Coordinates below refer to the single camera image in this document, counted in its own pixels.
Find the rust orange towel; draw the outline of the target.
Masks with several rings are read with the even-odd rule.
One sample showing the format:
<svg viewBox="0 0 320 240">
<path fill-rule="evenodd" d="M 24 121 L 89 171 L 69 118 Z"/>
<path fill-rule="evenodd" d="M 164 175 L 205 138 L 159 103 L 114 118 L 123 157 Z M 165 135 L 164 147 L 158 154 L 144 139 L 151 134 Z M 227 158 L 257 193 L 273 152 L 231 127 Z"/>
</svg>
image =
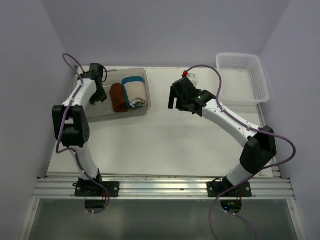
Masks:
<svg viewBox="0 0 320 240">
<path fill-rule="evenodd" d="M 124 89 L 120 83 L 113 84 L 109 93 L 112 101 L 112 108 L 115 112 L 125 113 L 129 110 Z"/>
</svg>

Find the blue beige Doraemon towel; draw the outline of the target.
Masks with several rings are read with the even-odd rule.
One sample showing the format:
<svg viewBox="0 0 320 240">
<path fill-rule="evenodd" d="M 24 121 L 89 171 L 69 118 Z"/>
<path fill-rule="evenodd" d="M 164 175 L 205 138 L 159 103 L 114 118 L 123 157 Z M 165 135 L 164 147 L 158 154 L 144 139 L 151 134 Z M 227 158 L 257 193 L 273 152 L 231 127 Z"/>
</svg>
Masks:
<svg viewBox="0 0 320 240">
<path fill-rule="evenodd" d="M 147 106 L 147 92 L 143 77 L 125 77 L 121 85 L 124 91 L 126 105 L 129 109 L 139 109 Z"/>
</svg>

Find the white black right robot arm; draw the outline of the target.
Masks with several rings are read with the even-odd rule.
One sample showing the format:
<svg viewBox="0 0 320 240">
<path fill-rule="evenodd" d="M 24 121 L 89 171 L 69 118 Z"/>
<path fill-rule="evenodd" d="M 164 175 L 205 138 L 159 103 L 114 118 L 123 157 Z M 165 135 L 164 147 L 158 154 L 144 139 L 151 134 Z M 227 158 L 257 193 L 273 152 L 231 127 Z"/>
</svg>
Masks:
<svg viewBox="0 0 320 240">
<path fill-rule="evenodd" d="M 218 193 L 224 192 L 227 196 L 235 196 L 240 190 L 244 180 L 258 174 L 276 156 L 277 149 L 275 138 L 270 134 L 273 129 L 265 126 L 266 134 L 250 130 L 250 127 L 227 116 L 226 111 L 219 106 L 219 101 L 214 94 L 207 90 L 195 87 L 179 88 L 170 87 L 168 108 L 179 111 L 191 112 L 203 117 L 226 131 L 239 144 L 242 149 L 239 163 L 221 181 L 212 183 L 211 187 Z"/>
</svg>

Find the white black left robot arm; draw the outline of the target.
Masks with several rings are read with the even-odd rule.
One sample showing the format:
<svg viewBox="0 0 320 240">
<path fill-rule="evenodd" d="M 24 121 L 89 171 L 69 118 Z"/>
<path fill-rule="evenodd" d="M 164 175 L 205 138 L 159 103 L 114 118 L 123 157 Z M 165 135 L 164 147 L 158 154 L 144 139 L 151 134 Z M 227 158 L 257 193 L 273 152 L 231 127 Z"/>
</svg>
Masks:
<svg viewBox="0 0 320 240">
<path fill-rule="evenodd" d="M 107 99 L 103 88 L 103 72 L 90 70 L 78 75 L 75 89 L 66 101 L 52 108 L 56 153 L 69 151 L 79 171 L 76 187 L 92 196 L 109 196 L 98 167 L 95 165 L 88 141 L 90 127 L 86 107 Z"/>
</svg>

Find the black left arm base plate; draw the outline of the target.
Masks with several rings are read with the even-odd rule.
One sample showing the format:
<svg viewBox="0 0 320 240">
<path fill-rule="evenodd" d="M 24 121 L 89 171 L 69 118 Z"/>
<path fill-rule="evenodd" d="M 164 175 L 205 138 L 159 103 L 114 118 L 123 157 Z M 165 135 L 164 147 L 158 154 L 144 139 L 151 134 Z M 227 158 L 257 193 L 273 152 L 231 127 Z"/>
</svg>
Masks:
<svg viewBox="0 0 320 240">
<path fill-rule="evenodd" d="M 80 179 L 77 183 L 73 183 L 75 187 L 74 195 L 76 197 L 111 197 L 119 196 L 120 182 L 118 181 L 102 181 L 101 186 L 90 180 Z"/>
</svg>

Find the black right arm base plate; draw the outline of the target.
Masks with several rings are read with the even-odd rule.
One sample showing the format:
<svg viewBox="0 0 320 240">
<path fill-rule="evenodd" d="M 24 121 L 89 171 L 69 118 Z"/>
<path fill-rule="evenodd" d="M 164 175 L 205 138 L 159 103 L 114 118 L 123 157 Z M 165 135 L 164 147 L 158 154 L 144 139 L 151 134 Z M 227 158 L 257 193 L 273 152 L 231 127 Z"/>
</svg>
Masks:
<svg viewBox="0 0 320 240">
<path fill-rule="evenodd" d="M 214 197 L 252 197 L 251 185 L 249 182 L 242 183 L 241 185 L 233 186 L 226 178 L 216 178 L 206 183 L 207 195 L 210 198 Z"/>
</svg>

